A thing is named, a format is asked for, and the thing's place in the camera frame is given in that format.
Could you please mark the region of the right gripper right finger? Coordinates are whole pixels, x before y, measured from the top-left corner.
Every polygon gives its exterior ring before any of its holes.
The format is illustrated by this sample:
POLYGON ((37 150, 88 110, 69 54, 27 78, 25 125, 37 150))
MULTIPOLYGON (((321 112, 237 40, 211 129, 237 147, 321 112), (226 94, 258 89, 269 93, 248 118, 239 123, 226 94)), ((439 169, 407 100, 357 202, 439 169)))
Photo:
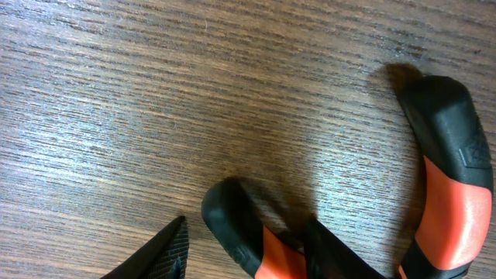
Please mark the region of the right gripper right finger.
POLYGON ((304 236, 308 279, 385 279, 317 219, 309 219, 304 236))

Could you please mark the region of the orange black pliers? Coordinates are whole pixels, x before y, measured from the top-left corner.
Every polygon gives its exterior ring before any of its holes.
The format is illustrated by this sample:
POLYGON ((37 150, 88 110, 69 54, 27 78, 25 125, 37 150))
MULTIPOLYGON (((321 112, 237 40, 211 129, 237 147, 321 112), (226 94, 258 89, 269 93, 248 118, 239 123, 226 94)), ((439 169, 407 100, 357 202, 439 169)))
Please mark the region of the orange black pliers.
POLYGON ((310 151, 302 186, 231 176, 201 217, 251 278, 308 278, 304 236, 317 219, 385 278, 462 278, 494 205, 491 151, 467 87, 445 76, 388 74, 385 129, 341 129, 337 153, 310 151))

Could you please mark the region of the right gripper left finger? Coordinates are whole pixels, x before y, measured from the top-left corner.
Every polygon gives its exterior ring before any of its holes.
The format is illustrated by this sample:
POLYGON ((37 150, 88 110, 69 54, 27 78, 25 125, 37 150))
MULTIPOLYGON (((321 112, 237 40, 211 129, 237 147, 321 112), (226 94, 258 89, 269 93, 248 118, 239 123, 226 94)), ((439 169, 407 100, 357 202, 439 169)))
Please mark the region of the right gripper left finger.
POLYGON ((178 216, 102 279, 184 279, 188 248, 186 218, 178 216))

